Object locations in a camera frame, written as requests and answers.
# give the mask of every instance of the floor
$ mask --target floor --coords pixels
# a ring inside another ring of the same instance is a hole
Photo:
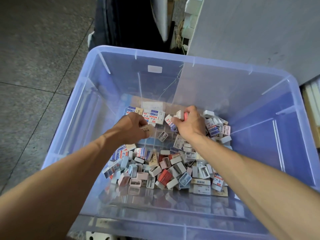
[[[185,2],[176,2],[175,21]],[[42,166],[88,51],[95,3],[2,0],[0,194]]]

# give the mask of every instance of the black bag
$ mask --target black bag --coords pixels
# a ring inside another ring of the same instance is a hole
[[[89,50],[99,45],[169,52],[169,38],[163,42],[154,22],[150,0],[97,0]]]

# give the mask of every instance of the hand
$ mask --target hand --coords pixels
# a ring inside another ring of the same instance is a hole
[[[134,144],[150,136],[149,133],[140,129],[141,126],[147,124],[147,121],[141,115],[131,112],[122,116],[111,130],[117,132],[122,145]]]
[[[195,135],[206,135],[205,119],[200,116],[196,106],[189,106],[185,109],[189,113],[186,121],[181,121],[177,117],[172,117],[171,121],[178,127],[180,135],[189,143]]]

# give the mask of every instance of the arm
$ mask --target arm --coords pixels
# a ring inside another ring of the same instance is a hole
[[[204,134],[195,106],[188,120],[172,118],[179,132],[224,178],[251,212],[278,239],[317,239],[320,236],[320,194],[275,168],[240,155]]]
[[[79,151],[35,173],[0,197],[3,239],[63,239],[114,151],[149,135],[146,120],[130,113]]]

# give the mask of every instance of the plastic storage bin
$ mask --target plastic storage bin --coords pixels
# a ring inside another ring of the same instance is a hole
[[[166,102],[167,113],[174,112],[175,105],[192,104],[214,111],[232,126],[234,151],[320,189],[319,158],[292,75],[109,46],[89,52],[42,168],[96,139],[129,105],[150,99]],[[154,138],[140,143],[168,146]],[[146,239],[273,238],[231,189],[229,197],[217,197],[119,188],[102,173],[72,228]]]

